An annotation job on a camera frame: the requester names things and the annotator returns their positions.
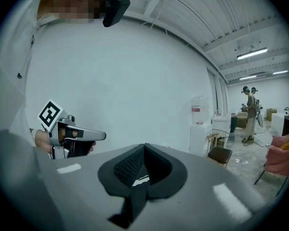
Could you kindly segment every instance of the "fluorescent light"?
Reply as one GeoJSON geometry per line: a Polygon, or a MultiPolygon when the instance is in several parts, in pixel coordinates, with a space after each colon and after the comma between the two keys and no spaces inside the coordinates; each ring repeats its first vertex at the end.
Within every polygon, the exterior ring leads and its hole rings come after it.
{"type": "Polygon", "coordinates": [[[273,75],[283,74],[283,73],[286,73],[286,72],[288,72],[288,70],[280,71],[280,72],[275,72],[275,73],[273,73],[273,75]]]}
{"type": "Polygon", "coordinates": [[[237,59],[241,60],[241,59],[244,59],[244,58],[247,58],[247,57],[250,57],[250,56],[254,56],[254,55],[261,54],[261,53],[265,53],[267,51],[268,51],[267,48],[262,48],[262,49],[256,50],[256,51],[250,51],[248,53],[245,53],[245,54],[237,56],[237,59]]]}
{"type": "Polygon", "coordinates": [[[256,78],[256,77],[257,77],[256,75],[254,75],[254,76],[248,76],[248,77],[241,78],[240,80],[250,79],[250,78],[256,78]]]}

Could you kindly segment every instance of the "wooden chair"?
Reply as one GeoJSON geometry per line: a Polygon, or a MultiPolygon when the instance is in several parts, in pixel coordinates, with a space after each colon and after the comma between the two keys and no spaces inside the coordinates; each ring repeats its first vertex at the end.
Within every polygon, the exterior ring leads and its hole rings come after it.
{"type": "Polygon", "coordinates": [[[217,136],[218,133],[212,133],[208,136],[207,158],[214,160],[223,167],[227,167],[232,151],[229,149],[218,147],[217,136]],[[214,138],[215,138],[215,146],[213,147],[213,149],[210,149],[214,138]]]}

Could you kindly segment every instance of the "polished floor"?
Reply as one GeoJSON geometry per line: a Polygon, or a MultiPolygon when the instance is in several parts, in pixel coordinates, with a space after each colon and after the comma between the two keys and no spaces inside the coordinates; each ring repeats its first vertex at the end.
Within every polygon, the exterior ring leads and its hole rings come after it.
{"type": "MultiPolygon", "coordinates": [[[[255,128],[255,143],[244,146],[244,129],[236,129],[230,134],[227,142],[227,149],[232,150],[232,156],[228,162],[227,169],[240,177],[247,184],[253,185],[255,180],[263,171],[266,161],[268,147],[271,144],[272,136],[276,133],[270,129],[271,122],[265,121],[265,126],[261,128],[258,124],[255,128]]],[[[274,199],[281,188],[285,177],[265,172],[258,183],[253,185],[263,196],[266,202],[274,199]]]]}

